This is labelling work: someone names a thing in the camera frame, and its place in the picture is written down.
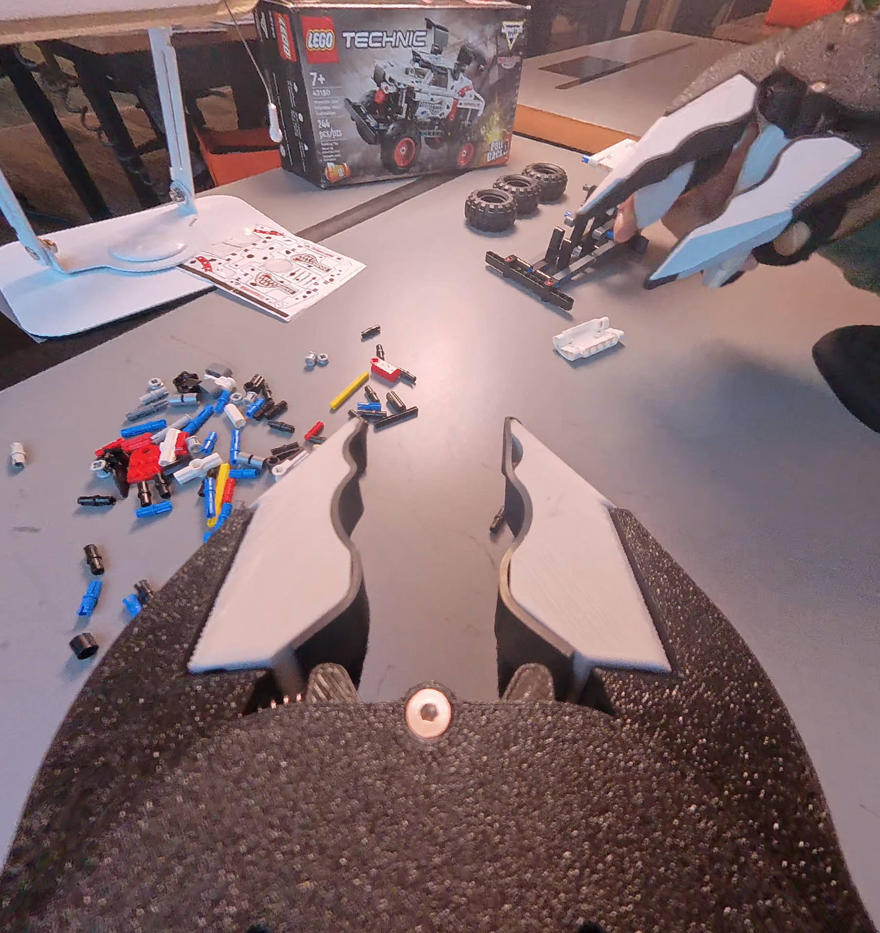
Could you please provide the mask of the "toy sticker sheet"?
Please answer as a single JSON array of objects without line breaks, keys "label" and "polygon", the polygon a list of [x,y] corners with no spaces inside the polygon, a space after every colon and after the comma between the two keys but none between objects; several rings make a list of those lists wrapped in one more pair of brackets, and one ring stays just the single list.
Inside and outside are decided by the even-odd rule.
[{"label": "toy sticker sheet", "polygon": [[179,268],[288,321],[364,267],[364,263],[265,223],[239,227]]}]

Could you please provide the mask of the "black toy tyre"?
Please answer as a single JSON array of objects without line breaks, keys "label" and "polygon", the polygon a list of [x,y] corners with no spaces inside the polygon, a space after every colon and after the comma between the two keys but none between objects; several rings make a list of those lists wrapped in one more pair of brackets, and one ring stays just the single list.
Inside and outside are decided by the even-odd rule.
[{"label": "black toy tyre", "polygon": [[567,187],[568,176],[566,171],[550,162],[533,162],[527,165],[522,175],[535,181],[539,193],[539,204],[552,204],[558,202]]},{"label": "black toy tyre", "polygon": [[469,225],[483,232],[499,233],[513,227],[516,222],[515,197],[500,189],[479,189],[469,193],[465,206],[465,219]]},{"label": "black toy tyre", "polygon": [[524,173],[507,173],[497,178],[492,188],[513,198],[517,216],[528,216],[538,208],[540,182],[536,177]]}]

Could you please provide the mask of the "grey desk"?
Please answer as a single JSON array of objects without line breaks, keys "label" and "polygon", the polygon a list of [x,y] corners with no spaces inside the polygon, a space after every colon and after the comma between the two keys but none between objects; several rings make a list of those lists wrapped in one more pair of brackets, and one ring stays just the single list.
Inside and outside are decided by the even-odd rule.
[{"label": "grey desk", "polygon": [[[567,171],[567,191],[559,204],[543,205],[501,236],[467,227],[463,204],[471,190],[536,161]],[[517,135],[504,167],[327,191],[275,169],[214,193],[235,196],[286,229],[363,262],[366,269],[325,303],[375,309],[376,320],[385,324],[388,311],[405,308],[406,313],[426,314],[481,296],[492,300],[495,291],[513,293],[513,287],[486,268],[485,252],[537,255],[550,228],[584,199],[583,187],[604,175],[571,148]]]},{"label": "grey desk", "polygon": [[[522,291],[457,302],[428,343],[385,332],[387,357],[416,377],[398,394],[419,415],[369,436],[362,554],[371,634],[361,694],[398,699],[436,681],[464,700],[496,697],[497,571],[510,536],[489,536],[503,498],[504,417],[518,417],[616,505],[632,510],[735,626],[790,709],[819,774],[863,902],[880,930],[880,436],[838,403],[812,345],[845,325],[880,325],[880,298],[820,257],[762,268],[708,290],[693,277],[643,290],[670,238],[649,233],[643,264],[606,264],[574,287],[575,320],[609,315],[627,339],[572,365],[552,348],[566,325]],[[264,375],[300,436],[345,417],[330,400],[364,369],[370,343]],[[69,389],[91,352],[0,392],[0,505],[49,480],[66,506],[96,489],[94,450],[119,432],[139,394]],[[203,515],[182,501],[136,529],[135,496],[78,512],[84,545],[105,557],[92,618],[101,654],[123,630],[121,600],[146,577],[164,586],[201,543]],[[0,577],[17,536],[0,531]],[[63,632],[18,598],[0,621],[0,869],[33,776],[88,674],[69,670],[73,613],[87,585],[64,589]]]}]

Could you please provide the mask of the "person's right hand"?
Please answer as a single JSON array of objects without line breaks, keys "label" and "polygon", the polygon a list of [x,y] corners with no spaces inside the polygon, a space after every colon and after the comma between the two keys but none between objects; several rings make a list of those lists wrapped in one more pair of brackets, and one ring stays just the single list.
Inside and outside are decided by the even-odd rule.
[{"label": "person's right hand", "polygon": [[[667,214],[662,217],[663,226],[677,239],[686,236],[695,227],[702,226],[724,210],[740,176],[749,147],[756,138],[756,130],[749,127],[740,143],[730,153],[727,162],[702,185],[679,196]],[[618,206],[614,216],[613,237],[617,242],[627,242],[643,227],[638,219],[635,197],[631,196]]]}]

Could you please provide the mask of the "person's right forearm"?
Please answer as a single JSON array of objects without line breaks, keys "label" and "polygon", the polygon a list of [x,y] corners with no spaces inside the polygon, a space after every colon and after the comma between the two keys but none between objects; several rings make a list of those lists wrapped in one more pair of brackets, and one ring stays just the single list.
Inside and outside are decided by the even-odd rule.
[{"label": "person's right forearm", "polygon": [[825,244],[819,253],[852,286],[880,295],[880,216],[850,236]]}]

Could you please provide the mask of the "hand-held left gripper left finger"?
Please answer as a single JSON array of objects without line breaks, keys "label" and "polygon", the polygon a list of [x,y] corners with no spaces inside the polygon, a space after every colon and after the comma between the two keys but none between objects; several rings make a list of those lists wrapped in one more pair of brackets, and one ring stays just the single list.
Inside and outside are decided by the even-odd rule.
[{"label": "hand-held left gripper left finger", "polygon": [[363,512],[367,431],[348,421],[251,507],[191,673],[307,674],[326,661],[362,673],[369,611],[350,535]]}]

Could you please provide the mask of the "orange storage box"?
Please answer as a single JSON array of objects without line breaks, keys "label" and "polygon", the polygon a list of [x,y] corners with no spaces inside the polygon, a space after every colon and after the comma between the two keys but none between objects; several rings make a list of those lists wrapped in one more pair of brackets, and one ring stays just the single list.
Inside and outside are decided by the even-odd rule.
[{"label": "orange storage box", "polygon": [[282,167],[278,146],[266,128],[212,131],[193,127],[193,132],[217,186]]}]

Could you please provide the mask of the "pile of small brick pieces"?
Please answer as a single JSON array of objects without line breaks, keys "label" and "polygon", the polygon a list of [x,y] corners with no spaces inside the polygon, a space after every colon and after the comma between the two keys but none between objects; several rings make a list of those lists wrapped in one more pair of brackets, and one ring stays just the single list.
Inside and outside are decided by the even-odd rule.
[{"label": "pile of small brick pieces", "polygon": [[[111,509],[135,490],[134,527],[143,529],[172,513],[175,487],[186,485],[199,489],[198,496],[182,494],[181,499],[198,505],[204,516],[203,541],[208,542],[223,527],[231,530],[234,519],[245,517],[248,525],[256,501],[337,432],[324,437],[323,424],[318,423],[307,434],[306,445],[294,442],[271,450],[266,457],[252,456],[242,450],[241,434],[254,423],[252,415],[271,406],[264,390],[246,397],[223,390],[199,411],[180,411],[170,410],[166,388],[158,380],[152,387],[153,397],[145,399],[138,411],[146,420],[133,422],[119,437],[98,448],[91,464],[99,481],[112,480],[118,496],[96,489],[66,506],[54,484],[37,478],[26,481],[25,487],[18,487],[16,495],[7,496],[0,505],[0,531],[8,529],[17,536],[6,550],[9,570],[0,577],[0,621],[19,619],[17,599],[29,593],[27,607],[41,609],[42,618],[52,619],[62,633],[68,607],[64,589],[78,577],[87,585],[73,613],[74,630],[68,631],[72,636],[69,649],[75,656],[69,670],[84,669],[99,650],[91,622],[104,589],[109,550],[108,540],[102,551],[97,542],[87,542],[87,569],[76,570],[77,531],[88,530],[87,520],[77,519],[78,512]],[[374,402],[370,396],[345,424],[352,419],[363,422],[367,434],[372,427],[383,426],[386,414],[377,412]],[[18,536],[26,534],[36,538],[22,542]],[[206,618],[194,624],[192,653],[230,570],[194,569],[193,565],[188,569],[192,582],[180,585],[179,612],[190,610]]]}]

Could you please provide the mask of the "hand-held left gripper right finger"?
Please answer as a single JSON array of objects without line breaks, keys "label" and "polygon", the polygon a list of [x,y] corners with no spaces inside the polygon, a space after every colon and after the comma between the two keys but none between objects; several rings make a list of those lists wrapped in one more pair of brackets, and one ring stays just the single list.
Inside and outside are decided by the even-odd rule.
[{"label": "hand-held left gripper right finger", "polygon": [[558,700],[581,704],[609,704],[598,670],[671,674],[659,605],[621,527],[629,514],[514,417],[502,472],[514,541],[495,616],[500,694],[529,663],[550,672]]}]

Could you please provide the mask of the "white brick panel piece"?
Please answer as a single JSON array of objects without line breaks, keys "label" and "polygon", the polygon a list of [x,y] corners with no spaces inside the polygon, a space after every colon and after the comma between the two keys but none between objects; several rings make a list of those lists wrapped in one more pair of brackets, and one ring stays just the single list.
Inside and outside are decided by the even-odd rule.
[{"label": "white brick panel piece", "polygon": [[555,351],[570,362],[595,356],[619,344],[624,332],[610,326],[609,317],[591,319],[552,338]]}]

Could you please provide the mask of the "toy set cardboard box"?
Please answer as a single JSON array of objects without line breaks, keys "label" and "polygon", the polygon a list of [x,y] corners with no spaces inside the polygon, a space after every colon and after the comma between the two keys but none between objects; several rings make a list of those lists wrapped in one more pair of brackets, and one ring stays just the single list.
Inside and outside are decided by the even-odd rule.
[{"label": "toy set cardboard box", "polygon": [[259,2],[284,168],[328,189],[508,161],[529,8]]}]

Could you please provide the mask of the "orange plastic crate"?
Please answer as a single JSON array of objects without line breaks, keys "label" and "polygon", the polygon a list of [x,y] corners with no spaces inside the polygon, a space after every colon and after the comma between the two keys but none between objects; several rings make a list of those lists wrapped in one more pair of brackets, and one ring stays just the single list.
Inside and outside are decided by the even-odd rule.
[{"label": "orange plastic crate", "polygon": [[837,13],[846,5],[846,0],[774,0],[764,22],[771,27],[798,29],[821,17]]}]

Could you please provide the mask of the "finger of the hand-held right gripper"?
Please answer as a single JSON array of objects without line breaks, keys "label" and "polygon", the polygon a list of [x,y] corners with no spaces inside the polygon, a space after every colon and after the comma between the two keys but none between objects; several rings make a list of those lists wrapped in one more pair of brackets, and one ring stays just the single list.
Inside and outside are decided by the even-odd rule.
[{"label": "finger of the hand-held right gripper", "polygon": [[738,74],[661,117],[577,211],[577,225],[607,221],[609,210],[635,198],[637,225],[664,216],[702,159],[727,159],[747,127],[758,86]]},{"label": "finger of the hand-held right gripper", "polygon": [[654,288],[695,273],[719,287],[739,273],[752,250],[789,226],[794,209],[862,155],[835,135],[789,142],[776,126],[750,146],[739,184],[719,216],[682,238],[644,282]]}]

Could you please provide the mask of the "white toy brick truck model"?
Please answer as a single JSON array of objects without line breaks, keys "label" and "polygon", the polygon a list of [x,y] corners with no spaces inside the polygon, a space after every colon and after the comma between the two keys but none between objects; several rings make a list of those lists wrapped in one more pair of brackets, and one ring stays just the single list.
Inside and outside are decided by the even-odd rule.
[{"label": "white toy brick truck model", "polygon": [[649,240],[641,233],[627,242],[613,237],[613,219],[581,220],[575,224],[567,214],[565,230],[555,227],[542,258],[520,259],[514,254],[503,257],[493,251],[485,255],[488,267],[505,280],[521,286],[554,308],[569,312],[574,305],[567,285],[579,275],[590,272],[612,252],[642,256]]}]

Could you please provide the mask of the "white book stand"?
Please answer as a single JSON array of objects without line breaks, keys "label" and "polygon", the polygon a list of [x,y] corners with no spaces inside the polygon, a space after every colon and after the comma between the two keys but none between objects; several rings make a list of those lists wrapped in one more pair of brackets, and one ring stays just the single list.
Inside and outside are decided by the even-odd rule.
[{"label": "white book stand", "polygon": [[0,44],[147,28],[170,156],[169,201],[39,237],[0,169],[0,210],[17,244],[0,248],[0,292],[19,326],[61,337],[207,290],[178,266],[258,214],[231,196],[195,200],[172,27],[228,20],[256,2],[0,2]]}]

